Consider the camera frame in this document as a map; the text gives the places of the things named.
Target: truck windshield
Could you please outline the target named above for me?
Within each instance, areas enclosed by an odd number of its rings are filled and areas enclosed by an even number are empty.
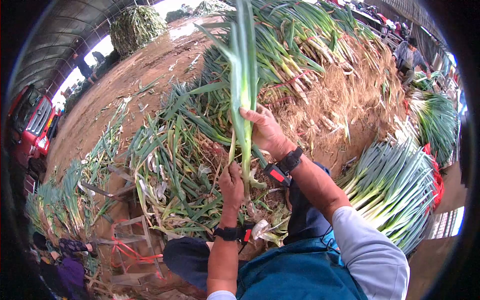
[[[15,108],[12,116],[13,125],[16,130],[19,132],[23,132],[25,130],[25,127],[28,125],[28,121],[38,107],[41,99],[42,94],[33,87],[29,87],[22,95],[22,99]]]

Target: knee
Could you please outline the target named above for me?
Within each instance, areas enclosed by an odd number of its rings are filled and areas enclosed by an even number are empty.
[[[180,239],[169,240],[163,249],[163,261],[170,268],[169,264],[174,264],[185,257],[202,254],[210,254],[210,249],[205,241],[197,238],[183,237]]]

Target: hand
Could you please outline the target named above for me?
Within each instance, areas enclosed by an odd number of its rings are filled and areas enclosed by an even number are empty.
[[[283,134],[271,111],[260,104],[257,105],[257,111],[240,108],[240,115],[253,122],[252,140],[260,149],[268,151],[276,160],[297,149]]]
[[[54,260],[57,260],[57,258],[60,257],[60,254],[56,251],[50,252],[50,255],[53,257]]]
[[[218,185],[220,186],[223,196],[220,227],[236,227],[237,213],[244,196],[240,167],[235,161],[223,169],[222,174],[218,178]]]

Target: puddle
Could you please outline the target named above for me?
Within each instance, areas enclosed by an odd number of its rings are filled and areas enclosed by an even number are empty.
[[[189,36],[197,30],[193,23],[188,23],[186,26],[171,29],[168,32],[170,33],[170,40],[174,41],[181,36]]]
[[[174,41],[182,36],[189,36],[195,31],[198,31],[198,28],[195,27],[195,24],[203,24],[205,20],[203,18],[196,19],[196,20],[187,20],[184,26],[171,29],[168,32],[170,33],[170,40]]]

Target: truck grille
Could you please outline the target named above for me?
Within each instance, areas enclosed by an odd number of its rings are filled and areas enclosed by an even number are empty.
[[[38,109],[34,112],[33,118],[27,126],[27,131],[33,133],[34,135],[38,136],[42,130],[45,128],[45,124],[52,113],[52,104],[48,99],[43,98],[42,104],[38,107]]]

